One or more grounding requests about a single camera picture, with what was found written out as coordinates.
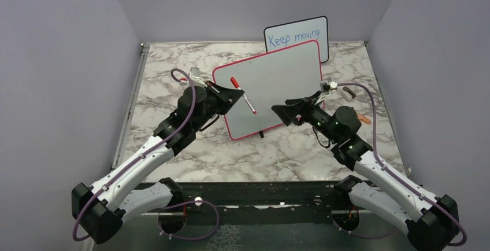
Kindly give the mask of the red framed whiteboard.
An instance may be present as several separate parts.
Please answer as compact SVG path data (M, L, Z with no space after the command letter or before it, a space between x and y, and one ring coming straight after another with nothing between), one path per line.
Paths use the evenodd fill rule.
M320 47L309 40L245 58L212 71L215 84L231 88L234 78L249 102L240 99L225 115L229 136L240 140L282 125L272 111L287 99L308 97L320 89Z

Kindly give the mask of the red capped white marker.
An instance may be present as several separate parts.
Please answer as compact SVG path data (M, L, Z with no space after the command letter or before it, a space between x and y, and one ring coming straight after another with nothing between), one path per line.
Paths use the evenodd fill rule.
M235 87L235 89L242 90L240 84L237 82L237 80L233 76L230 78L230 81L233 84L233 86ZM250 102L250 100L246 96L246 93L243 93L242 98L244 99L244 101L246 102L246 104L248 105L248 107L250 108L252 113L256 115L257 110L253 107L252 103Z

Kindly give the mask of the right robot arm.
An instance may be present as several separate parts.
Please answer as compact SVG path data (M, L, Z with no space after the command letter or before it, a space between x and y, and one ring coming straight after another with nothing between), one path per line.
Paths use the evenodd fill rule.
M443 250L460 233L457 203L448 195L439 197L410 181L382 159L357 132L361 127L354 108L338 107L329 115L317 105L320 93L288 99L272 111L289 126L310 124L333 145L331 152L341 165L362 175L376 189L355 176L339 182L334 203L366 209L404 233L416 250Z

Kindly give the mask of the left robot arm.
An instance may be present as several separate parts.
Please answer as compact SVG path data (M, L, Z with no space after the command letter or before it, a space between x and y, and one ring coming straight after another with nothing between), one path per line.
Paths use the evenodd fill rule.
M79 183L73 188L73 239L92 238L97 244L105 243L135 217L154 209L179 208L182 190L172 179L164 178L143 190L136 186L190 145L211 118L227 114L243 94L243 90L210 81L203 86L190 83L178 99L177 108L136 153L92 185Z

